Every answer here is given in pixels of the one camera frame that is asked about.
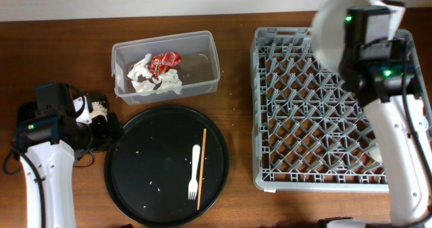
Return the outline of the grey plate with food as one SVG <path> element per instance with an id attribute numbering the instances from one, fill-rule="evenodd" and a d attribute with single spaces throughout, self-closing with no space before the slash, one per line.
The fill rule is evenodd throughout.
<path id="1" fill-rule="evenodd" d="M 311 24 L 311 49 L 321 67 L 339 72 L 345 46 L 347 9 L 367 5 L 368 0 L 328 0 L 315 14 Z"/>

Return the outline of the pile of rice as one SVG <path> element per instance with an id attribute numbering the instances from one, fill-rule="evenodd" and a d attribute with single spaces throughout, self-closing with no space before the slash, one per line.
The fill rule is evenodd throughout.
<path id="1" fill-rule="evenodd" d="M 107 118 L 107 114 L 108 114 L 107 101 L 92 102 L 92 112 L 90 113 L 92 119 L 98 116 Z"/>

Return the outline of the white tissue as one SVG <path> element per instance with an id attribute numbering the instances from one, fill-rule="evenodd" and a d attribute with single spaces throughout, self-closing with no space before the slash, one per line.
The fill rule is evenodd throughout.
<path id="1" fill-rule="evenodd" d="M 146 54 L 143 59 L 135 63 L 127 74 L 131 79 L 131 83 L 136 92 L 152 91 L 156 84 L 151 79 L 152 73 L 148 69 L 148 64 L 151 62 L 152 55 Z"/>
<path id="2" fill-rule="evenodd" d="M 160 82 L 159 90 L 171 89 L 176 94 L 181 94 L 182 81 L 179 79 L 176 69 L 169 69 L 167 72 L 160 74 L 158 81 Z"/>

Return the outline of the round black tray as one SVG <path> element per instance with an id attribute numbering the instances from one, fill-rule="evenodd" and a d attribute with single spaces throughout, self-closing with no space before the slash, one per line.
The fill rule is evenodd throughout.
<path id="1" fill-rule="evenodd" d="M 207 129 L 200 210 L 188 199 L 192 147 Z M 227 181 L 229 152 L 219 128 L 203 113 L 181 105 L 147 109 L 124 126 L 124 137 L 105 157 L 105 185 L 130 219 L 149 227 L 175 227 L 206 212 Z"/>

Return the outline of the red snack wrapper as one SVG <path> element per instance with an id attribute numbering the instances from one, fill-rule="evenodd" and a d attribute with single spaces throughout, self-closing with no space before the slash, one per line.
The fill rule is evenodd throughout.
<path id="1" fill-rule="evenodd" d="M 152 58 L 148 70 L 153 77 L 158 78 L 161 74 L 175 68 L 182 61 L 182 57 L 178 52 L 168 52 L 156 55 Z"/>

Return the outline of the white plastic fork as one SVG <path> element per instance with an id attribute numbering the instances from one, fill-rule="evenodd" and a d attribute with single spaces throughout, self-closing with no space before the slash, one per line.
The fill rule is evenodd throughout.
<path id="1" fill-rule="evenodd" d="M 198 192 L 198 181 L 197 181 L 197 171 L 200 158 L 200 146 L 195 144 L 192 147 L 192 169 L 191 178 L 188 184 L 188 199 L 195 200 Z"/>

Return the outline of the wooden chopstick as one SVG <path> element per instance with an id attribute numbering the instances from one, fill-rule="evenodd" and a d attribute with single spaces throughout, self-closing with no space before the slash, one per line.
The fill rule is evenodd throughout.
<path id="1" fill-rule="evenodd" d="M 201 146 L 201 155 L 200 155 L 200 172 L 198 178 L 198 197 L 197 197 L 197 206 L 196 206 L 197 211 L 200 210 L 200 203 L 201 203 L 206 140 L 207 140 L 207 129 L 205 128 L 203 130 L 203 135 L 202 135 L 202 146 Z"/>

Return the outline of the white cup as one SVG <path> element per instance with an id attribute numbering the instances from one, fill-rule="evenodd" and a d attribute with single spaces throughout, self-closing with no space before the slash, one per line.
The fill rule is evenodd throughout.
<path id="1" fill-rule="evenodd" d="M 369 150 L 369 155 L 374 161 L 379 162 L 379 163 L 383 162 L 381 152 L 380 152 L 378 145 L 375 145 L 373 148 L 371 148 Z"/>

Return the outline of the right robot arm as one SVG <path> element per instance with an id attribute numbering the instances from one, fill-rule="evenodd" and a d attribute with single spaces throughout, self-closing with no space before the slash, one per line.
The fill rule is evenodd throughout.
<path id="1" fill-rule="evenodd" d="M 431 147 L 420 79 L 406 39 L 389 36 L 391 10 L 349 5 L 339 72 L 373 128 L 391 197 L 394 227 L 431 226 Z"/>

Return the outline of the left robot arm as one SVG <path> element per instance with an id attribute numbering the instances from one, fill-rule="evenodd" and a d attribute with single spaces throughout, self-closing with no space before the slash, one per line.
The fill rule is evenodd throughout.
<path id="1" fill-rule="evenodd" d="M 19 122 L 11 147 L 26 176 L 28 226 L 75 227 L 75 162 L 106 149 L 123 135 L 115 113 L 98 115 L 91 123 L 58 114 Z"/>

